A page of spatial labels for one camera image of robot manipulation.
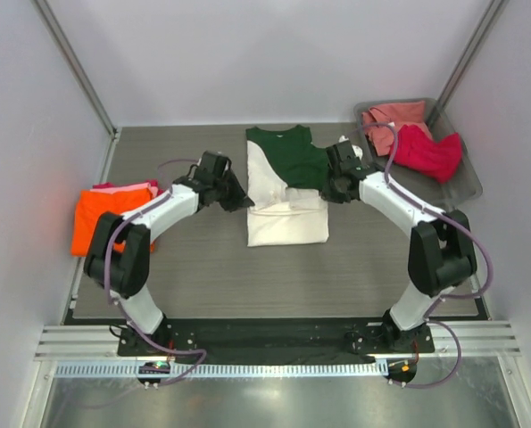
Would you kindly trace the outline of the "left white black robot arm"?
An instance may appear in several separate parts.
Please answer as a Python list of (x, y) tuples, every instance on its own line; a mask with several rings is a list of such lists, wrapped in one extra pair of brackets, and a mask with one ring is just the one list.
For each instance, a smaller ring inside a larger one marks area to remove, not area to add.
[(231, 159), (204, 152), (189, 171), (150, 202), (123, 214), (102, 214), (85, 257), (84, 274), (101, 285), (107, 301), (120, 308), (138, 344), (149, 355), (169, 346), (168, 318), (147, 288), (151, 244), (179, 221), (217, 203), (226, 212), (253, 201), (231, 168)]

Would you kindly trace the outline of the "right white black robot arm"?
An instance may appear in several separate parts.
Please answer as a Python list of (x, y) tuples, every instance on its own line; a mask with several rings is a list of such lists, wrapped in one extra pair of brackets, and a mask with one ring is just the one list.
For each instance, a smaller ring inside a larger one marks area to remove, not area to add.
[(406, 190), (379, 166), (364, 166), (350, 141), (331, 145), (328, 181), (321, 196), (328, 202), (363, 202), (385, 215), (409, 237), (409, 285), (382, 316), (382, 342), (392, 352), (411, 346), (442, 298), (477, 272), (469, 220), (446, 212)]

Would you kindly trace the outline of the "white green raglan t shirt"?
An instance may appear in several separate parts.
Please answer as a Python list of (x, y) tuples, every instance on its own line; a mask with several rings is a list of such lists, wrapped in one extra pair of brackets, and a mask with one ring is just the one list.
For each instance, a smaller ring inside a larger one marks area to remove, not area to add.
[(247, 140), (249, 247), (325, 243), (328, 204), (321, 190), (328, 179), (328, 157), (312, 142), (311, 129), (258, 127)]

